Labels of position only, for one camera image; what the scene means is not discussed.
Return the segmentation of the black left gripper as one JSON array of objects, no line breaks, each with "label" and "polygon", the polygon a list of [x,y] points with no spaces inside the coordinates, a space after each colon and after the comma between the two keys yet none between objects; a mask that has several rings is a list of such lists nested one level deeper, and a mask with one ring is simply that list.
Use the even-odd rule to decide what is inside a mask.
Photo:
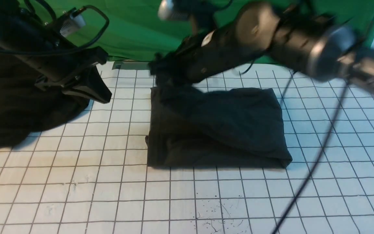
[{"label": "black left gripper", "polygon": [[40,89],[60,86],[66,95],[108,95],[96,65],[108,53],[99,46],[75,46],[27,13],[0,13],[0,53],[14,55],[42,76]]}]

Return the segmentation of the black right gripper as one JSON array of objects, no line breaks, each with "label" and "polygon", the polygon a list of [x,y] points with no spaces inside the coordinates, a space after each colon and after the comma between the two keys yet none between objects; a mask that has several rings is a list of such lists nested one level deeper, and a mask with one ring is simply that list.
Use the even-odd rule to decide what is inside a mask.
[{"label": "black right gripper", "polygon": [[185,40],[148,63],[156,84],[191,85],[261,57],[272,39],[270,23],[230,23]]}]

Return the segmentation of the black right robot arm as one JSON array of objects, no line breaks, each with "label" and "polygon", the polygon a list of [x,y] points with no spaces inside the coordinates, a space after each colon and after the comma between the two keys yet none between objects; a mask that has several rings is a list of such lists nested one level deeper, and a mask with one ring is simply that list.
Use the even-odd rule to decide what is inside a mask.
[{"label": "black right robot arm", "polygon": [[229,23],[218,27],[219,7],[204,0],[163,0],[163,21],[190,21],[192,35],[175,51],[157,53],[148,66],[157,84],[196,84],[267,55],[274,62],[318,82],[346,80],[374,95],[374,49],[347,24],[328,14],[300,12],[268,1],[250,1]]}]

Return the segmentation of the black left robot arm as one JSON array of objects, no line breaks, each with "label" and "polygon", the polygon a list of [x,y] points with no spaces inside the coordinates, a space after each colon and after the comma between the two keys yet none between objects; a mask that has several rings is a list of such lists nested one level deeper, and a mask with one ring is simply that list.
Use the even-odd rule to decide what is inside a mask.
[{"label": "black left robot arm", "polygon": [[[91,41],[76,46],[61,34],[61,28],[87,9],[97,12],[105,24]],[[39,72],[35,86],[41,90],[58,86],[66,95],[109,102],[112,94],[96,68],[106,63],[108,53],[93,47],[109,26],[107,15],[92,5],[73,8],[60,18],[51,8],[48,12],[52,22],[43,25],[34,13],[20,8],[17,0],[0,0],[0,54],[14,55]]]}]

